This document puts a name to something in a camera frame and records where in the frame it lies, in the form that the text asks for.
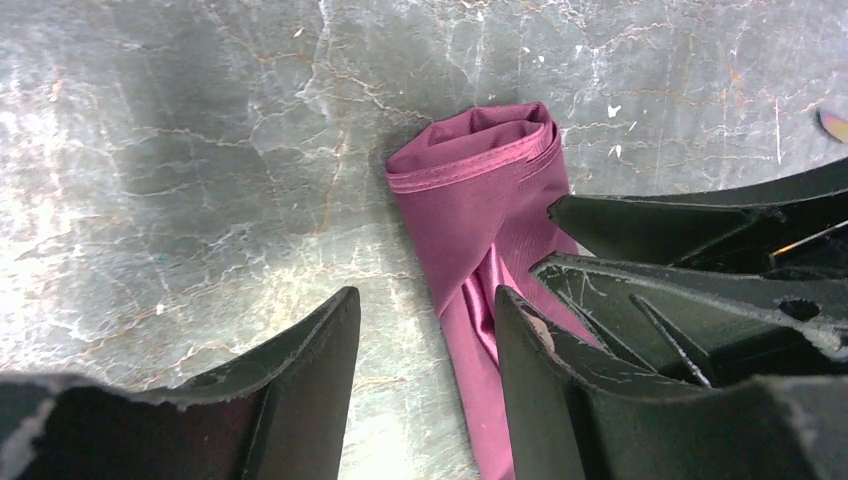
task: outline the screw hole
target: screw hole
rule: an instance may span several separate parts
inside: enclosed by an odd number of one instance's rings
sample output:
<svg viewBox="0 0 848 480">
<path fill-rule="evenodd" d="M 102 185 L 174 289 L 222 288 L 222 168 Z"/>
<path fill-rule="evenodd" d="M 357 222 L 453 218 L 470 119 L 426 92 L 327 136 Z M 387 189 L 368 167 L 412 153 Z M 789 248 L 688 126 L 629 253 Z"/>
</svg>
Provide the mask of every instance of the screw hole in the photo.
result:
<svg viewBox="0 0 848 480">
<path fill-rule="evenodd" d="M 789 298 L 780 302 L 778 306 L 780 311 L 798 320 L 806 322 L 816 318 L 821 313 L 821 308 L 816 305 L 816 302 L 805 298 Z"/>
</svg>

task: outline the shiny satin fabric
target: shiny satin fabric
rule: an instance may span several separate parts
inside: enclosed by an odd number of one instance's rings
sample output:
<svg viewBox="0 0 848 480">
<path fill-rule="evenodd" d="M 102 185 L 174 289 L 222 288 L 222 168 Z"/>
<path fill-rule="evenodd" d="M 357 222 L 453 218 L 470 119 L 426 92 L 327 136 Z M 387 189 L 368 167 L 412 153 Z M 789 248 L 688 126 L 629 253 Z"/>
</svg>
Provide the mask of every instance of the shiny satin fabric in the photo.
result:
<svg viewBox="0 0 848 480">
<path fill-rule="evenodd" d="M 576 335 L 589 332 L 528 271 L 577 246 L 548 219 L 568 194 L 559 130 L 541 103 L 473 108 L 395 153 L 386 176 L 426 276 L 484 480 L 513 470 L 494 337 L 499 284 Z"/>
</svg>

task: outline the fabric fold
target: fabric fold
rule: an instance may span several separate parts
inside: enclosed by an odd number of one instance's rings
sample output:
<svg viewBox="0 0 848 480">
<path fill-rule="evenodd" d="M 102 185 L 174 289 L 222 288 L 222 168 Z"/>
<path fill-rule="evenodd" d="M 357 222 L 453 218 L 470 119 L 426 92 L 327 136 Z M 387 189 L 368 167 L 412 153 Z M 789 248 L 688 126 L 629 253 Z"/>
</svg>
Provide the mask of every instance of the fabric fold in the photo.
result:
<svg viewBox="0 0 848 480">
<path fill-rule="evenodd" d="M 495 287 L 513 287 L 594 343 L 528 273 L 552 251 L 577 252 L 547 215 L 569 193 L 559 130 L 541 103 L 473 108 L 426 128 L 389 158 L 386 176 L 442 324 L 482 477 L 514 479 Z"/>
</svg>

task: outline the concrete floor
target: concrete floor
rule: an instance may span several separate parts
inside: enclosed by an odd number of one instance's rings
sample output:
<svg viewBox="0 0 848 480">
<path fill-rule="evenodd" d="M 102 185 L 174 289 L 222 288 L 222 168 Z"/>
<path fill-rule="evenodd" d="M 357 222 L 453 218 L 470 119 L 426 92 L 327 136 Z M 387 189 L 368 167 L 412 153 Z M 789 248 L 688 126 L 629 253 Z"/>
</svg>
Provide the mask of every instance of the concrete floor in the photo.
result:
<svg viewBox="0 0 848 480">
<path fill-rule="evenodd" d="M 839 0 L 0 0 L 0 367 L 178 385 L 361 289 L 342 479 L 474 479 L 382 177 L 425 125 L 541 100 L 577 193 L 848 153 Z"/>
</svg>

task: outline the maroon cloth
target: maroon cloth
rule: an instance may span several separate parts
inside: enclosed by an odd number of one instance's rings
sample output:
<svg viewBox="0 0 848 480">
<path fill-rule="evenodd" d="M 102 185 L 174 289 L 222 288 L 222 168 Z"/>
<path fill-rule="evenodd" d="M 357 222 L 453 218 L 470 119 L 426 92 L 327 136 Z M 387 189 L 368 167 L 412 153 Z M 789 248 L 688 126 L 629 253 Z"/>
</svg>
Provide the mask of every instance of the maroon cloth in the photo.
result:
<svg viewBox="0 0 848 480">
<path fill-rule="evenodd" d="M 512 286 L 591 339 L 528 274 L 554 250 L 577 251 L 546 211 L 569 193 L 559 130 L 541 103 L 473 108 L 430 125 L 388 160 L 386 175 L 442 323 L 483 479 L 514 479 L 492 319 L 495 287 Z"/>
</svg>

